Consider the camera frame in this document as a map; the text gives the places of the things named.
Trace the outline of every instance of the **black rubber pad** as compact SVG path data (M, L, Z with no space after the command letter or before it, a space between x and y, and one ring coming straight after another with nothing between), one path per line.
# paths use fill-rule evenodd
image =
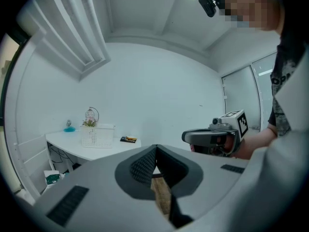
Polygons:
M64 227L88 191L88 188L74 186L47 214L47 217Z
M222 169L225 169L225 170L229 170L229 171L232 171L232 172L236 172L238 174L242 174L244 172L244 168L240 168L240 167L235 167L235 166L232 166L232 165L228 165L228 164L225 164L223 166L221 166Z
M155 170L155 153L156 149L144 155L131 164L130 173L136 181L144 184L145 186L151 186L151 179Z

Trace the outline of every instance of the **person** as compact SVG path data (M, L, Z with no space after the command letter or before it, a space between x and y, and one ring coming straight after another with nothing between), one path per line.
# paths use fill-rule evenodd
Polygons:
M270 76L273 94L273 107L266 129L254 136L248 136L241 142L239 150L232 156L250 159L253 152L268 146L277 137L288 133L291 128L284 112L274 97L288 81L305 52L308 42L305 24L296 13L301 6L295 7L291 0L216 0L217 6L225 15L236 16L238 21L247 22L249 27L264 31L274 30L280 35L277 56ZM228 137L225 149L230 150L233 137Z

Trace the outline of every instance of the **green item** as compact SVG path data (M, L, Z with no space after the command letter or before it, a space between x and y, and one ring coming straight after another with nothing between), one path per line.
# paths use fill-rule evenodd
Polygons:
M96 123L95 120L88 119L83 122L83 126L96 127Z
M56 183L60 179L60 174L51 174L46 177L46 183L48 185Z

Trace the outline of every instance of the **white table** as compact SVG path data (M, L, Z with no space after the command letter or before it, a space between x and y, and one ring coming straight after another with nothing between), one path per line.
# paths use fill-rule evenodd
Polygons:
M46 140L55 147L86 160L95 160L141 147L141 141L139 139L133 144L121 142L120 138L114 138L112 148L86 148L82 146L82 138L78 130L74 132L61 131L46 134ZM66 163L69 172L72 172L73 168L68 159L66 159Z

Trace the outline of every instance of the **white basket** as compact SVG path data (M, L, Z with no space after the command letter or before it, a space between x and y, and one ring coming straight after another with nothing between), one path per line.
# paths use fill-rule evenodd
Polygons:
M112 148L115 125L81 126L82 145L88 148Z

